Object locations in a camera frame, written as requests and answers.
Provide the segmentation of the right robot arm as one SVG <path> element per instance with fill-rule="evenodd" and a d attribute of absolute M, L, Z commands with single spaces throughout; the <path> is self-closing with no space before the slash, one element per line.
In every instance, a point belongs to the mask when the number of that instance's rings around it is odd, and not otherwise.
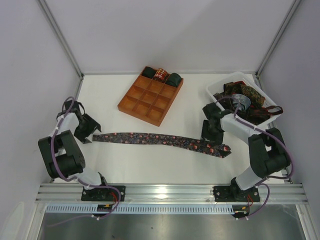
<path fill-rule="evenodd" d="M 259 201 L 256 187 L 273 178 L 292 163 L 281 132 L 273 127 L 262 130 L 234 116 L 230 110 L 221 110 L 214 102 L 202 109 L 206 119 L 202 125 L 201 139 L 211 147 L 222 147 L 224 134 L 232 133 L 248 146 L 249 167 L 228 186 L 217 186 L 213 195 L 217 202 L 244 202 L 247 197 Z"/>

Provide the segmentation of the navy floral tie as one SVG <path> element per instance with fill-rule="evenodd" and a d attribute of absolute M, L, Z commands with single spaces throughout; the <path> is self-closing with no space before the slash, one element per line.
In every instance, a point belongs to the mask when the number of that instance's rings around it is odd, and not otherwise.
<path fill-rule="evenodd" d="M 94 134 L 92 136 L 92 140 L 94 142 L 127 145 L 163 145 L 206 154 L 217 158 L 225 158 L 231 154 L 231 148 L 223 143 L 159 133 L 112 132 Z"/>

